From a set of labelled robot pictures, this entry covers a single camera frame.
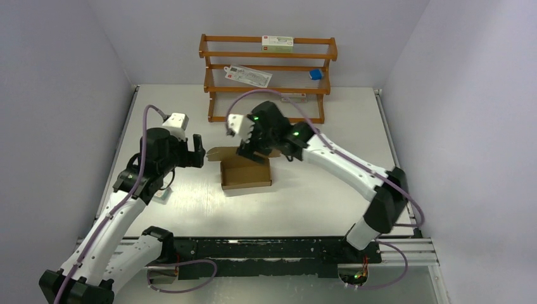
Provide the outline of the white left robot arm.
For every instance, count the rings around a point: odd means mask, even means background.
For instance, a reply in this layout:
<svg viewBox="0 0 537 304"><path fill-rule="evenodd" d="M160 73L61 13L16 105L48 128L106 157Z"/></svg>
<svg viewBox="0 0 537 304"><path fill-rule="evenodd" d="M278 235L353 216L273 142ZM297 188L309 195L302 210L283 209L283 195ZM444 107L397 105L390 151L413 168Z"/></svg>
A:
<svg viewBox="0 0 537 304"><path fill-rule="evenodd" d="M151 226L130 248L115 256L125 233L163 189L164 178L176 168L201 168L206 151L202 136L188 140L170 128L144 132L140 152L128 162L113 185L104 212L88 236L59 270L47 270L39 287L48 303L113 303L118 292L150 263L175 263L172 232Z"/></svg>

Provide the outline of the orange wooden shelf rack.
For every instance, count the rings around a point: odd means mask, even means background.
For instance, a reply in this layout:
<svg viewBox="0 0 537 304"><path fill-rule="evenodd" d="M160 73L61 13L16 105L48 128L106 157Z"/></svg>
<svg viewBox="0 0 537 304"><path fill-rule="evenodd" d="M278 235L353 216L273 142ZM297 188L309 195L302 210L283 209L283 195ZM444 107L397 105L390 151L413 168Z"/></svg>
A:
<svg viewBox="0 0 537 304"><path fill-rule="evenodd" d="M329 68L338 59L335 38L295 37L286 43L289 51L274 51L266 40L267 35L201 35L198 54L205 61L208 121L224 121L215 112L222 95L271 89L301 102L313 101L318 115L312 121L324 123L324 98L331 93Z"/></svg>

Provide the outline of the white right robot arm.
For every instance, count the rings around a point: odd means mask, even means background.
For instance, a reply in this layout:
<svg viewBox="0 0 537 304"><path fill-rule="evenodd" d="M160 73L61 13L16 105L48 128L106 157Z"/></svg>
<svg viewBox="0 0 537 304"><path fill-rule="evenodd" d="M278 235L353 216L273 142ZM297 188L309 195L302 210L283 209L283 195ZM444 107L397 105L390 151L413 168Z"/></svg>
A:
<svg viewBox="0 0 537 304"><path fill-rule="evenodd" d="M273 150L329 172L356 190L369 206L344 236L342 255L357 262L375 238L393 230L408 201L405 173L368 163L329 140L309 121L291 123L277 105L265 101L247 115L230 113L228 133L241 139L237 154L254 162Z"/></svg>

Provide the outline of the brown cardboard box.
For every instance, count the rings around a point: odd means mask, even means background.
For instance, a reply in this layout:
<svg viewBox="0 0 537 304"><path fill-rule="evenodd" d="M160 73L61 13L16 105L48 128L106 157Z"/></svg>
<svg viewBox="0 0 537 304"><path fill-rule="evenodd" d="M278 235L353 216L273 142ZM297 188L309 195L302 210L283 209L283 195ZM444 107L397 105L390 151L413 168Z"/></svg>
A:
<svg viewBox="0 0 537 304"><path fill-rule="evenodd" d="M214 147L207 153L209 162L220 163L220 184L223 190L268 187L272 185L270 159L280 157L281 153L273 150L268 156L261 156L257 163L236 154L237 147Z"/></svg>

